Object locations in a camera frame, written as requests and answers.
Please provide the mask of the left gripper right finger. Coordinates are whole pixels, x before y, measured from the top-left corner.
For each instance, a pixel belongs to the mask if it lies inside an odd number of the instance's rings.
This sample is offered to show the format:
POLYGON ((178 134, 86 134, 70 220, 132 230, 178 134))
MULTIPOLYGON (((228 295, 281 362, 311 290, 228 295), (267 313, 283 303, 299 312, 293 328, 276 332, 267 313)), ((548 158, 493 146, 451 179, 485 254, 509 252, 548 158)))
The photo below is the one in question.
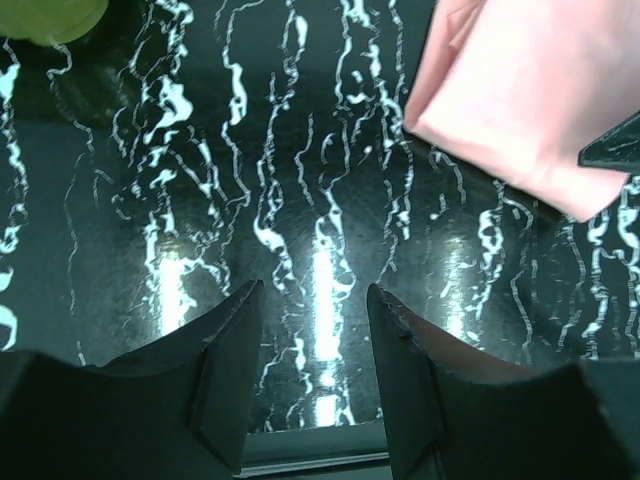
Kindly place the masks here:
POLYGON ((638 477, 637 361, 516 365, 377 284, 367 311, 394 478, 638 477))

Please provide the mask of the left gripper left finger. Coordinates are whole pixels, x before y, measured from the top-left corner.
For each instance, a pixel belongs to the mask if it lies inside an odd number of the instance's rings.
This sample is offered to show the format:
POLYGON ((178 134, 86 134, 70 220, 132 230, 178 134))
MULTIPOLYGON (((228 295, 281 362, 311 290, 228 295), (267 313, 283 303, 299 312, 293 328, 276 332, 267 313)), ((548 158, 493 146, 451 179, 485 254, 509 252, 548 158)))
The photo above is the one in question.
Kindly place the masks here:
POLYGON ((101 366, 1 356, 5 479, 230 479, 241 471, 265 292, 101 366))

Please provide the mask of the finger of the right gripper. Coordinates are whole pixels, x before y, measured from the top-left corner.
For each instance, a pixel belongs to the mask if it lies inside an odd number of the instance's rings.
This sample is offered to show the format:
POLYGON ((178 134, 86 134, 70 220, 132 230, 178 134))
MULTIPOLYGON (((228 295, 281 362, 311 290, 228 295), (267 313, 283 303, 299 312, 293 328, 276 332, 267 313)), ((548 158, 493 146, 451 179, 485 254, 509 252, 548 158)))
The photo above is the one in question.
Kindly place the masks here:
POLYGON ((634 113, 608 130, 578 154, 585 168, 610 169, 638 175, 640 168, 640 114, 634 113))

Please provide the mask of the salmon pink t shirt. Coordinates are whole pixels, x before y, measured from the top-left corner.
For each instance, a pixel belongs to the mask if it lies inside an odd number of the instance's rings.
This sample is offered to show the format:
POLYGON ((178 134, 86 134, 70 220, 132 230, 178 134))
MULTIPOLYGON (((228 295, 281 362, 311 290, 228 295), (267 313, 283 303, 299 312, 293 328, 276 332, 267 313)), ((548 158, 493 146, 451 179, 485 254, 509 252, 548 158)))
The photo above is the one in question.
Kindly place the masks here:
POLYGON ((584 222, 628 176, 580 151, 638 109, 637 2, 440 1, 404 127, 584 222))

